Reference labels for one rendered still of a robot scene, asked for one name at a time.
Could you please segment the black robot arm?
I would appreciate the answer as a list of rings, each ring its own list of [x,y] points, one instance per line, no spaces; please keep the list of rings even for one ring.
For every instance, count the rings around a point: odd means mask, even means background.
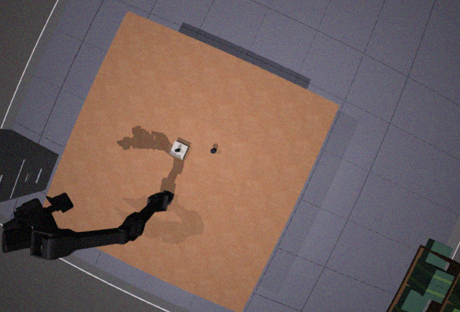
[[[17,207],[14,212],[17,221],[26,221],[30,227],[3,231],[2,251],[6,253],[30,248],[30,256],[56,260],[80,249],[126,244],[129,240],[133,242],[143,234],[145,224],[153,213],[166,211],[173,197],[174,194],[165,190],[163,193],[152,194],[147,199],[147,205],[139,213],[129,214],[118,228],[82,232],[59,229],[53,220],[44,220],[32,229],[34,221],[48,215],[39,199],[34,198]]]

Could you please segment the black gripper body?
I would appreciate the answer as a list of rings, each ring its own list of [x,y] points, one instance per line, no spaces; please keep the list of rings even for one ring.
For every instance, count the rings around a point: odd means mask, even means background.
[[[54,220],[52,216],[52,212],[54,213],[58,209],[60,209],[63,213],[70,210],[70,208],[73,208],[73,202],[69,199],[68,195],[66,193],[60,194],[59,196],[56,196],[52,202],[52,205],[48,206],[47,212],[48,215],[43,216],[42,218],[34,221],[34,225],[32,225],[33,229],[41,223],[42,221],[47,221],[47,220]],[[47,218],[46,218],[47,217]],[[45,219],[46,218],[46,219]],[[56,221],[55,221],[56,222]],[[12,229],[19,229],[19,228],[25,228],[25,227],[30,227],[26,221],[17,221],[16,219],[12,219],[10,221],[7,221],[5,224],[3,224],[3,230],[12,230]]]

